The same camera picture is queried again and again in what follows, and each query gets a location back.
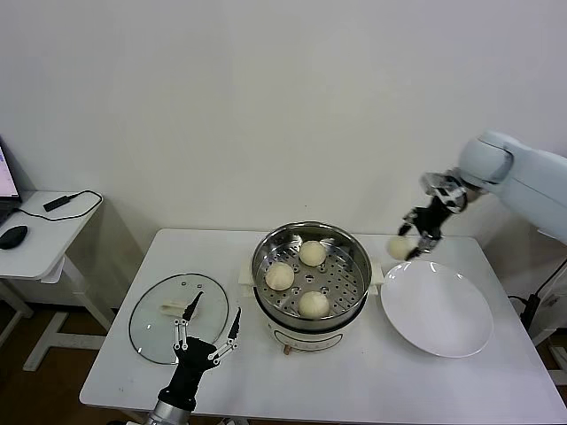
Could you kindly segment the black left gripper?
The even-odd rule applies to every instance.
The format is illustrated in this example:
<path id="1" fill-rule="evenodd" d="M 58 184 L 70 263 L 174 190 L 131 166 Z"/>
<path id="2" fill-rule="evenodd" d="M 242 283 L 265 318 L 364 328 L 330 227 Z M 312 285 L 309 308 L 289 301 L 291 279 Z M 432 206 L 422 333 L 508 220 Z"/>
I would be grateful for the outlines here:
<path id="1" fill-rule="evenodd" d="M 194 315 L 204 292 L 200 291 L 185 307 L 180 319 L 174 320 L 174 353 L 178 364 L 167 387 L 158 395 L 158 400 L 171 406 L 195 406 L 198 385 L 205 371 L 217 367 L 221 361 L 237 348 L 242 309 L 238 307 L 230 327 L 227 340 L 219 347 L 187 336 L 188 324 Z"/>

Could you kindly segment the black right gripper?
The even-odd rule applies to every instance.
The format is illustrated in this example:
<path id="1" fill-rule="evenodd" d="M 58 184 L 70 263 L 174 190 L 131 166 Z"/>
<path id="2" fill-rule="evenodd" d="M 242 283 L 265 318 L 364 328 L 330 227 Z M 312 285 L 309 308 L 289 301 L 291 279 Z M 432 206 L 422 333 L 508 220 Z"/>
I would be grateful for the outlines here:
<path id="1" fill-rule="evenodd" d="M 439 239 L 436 237 L 442 237 L 441 227 L 452 214 L 438 197 L 433 197 L 428 206 L 415 207 L 403 216 L 397 235 L 404 236 L 415 227 L 421 236 L 409 253 L 409 259 L 430 253 L 437 246 Z"/>

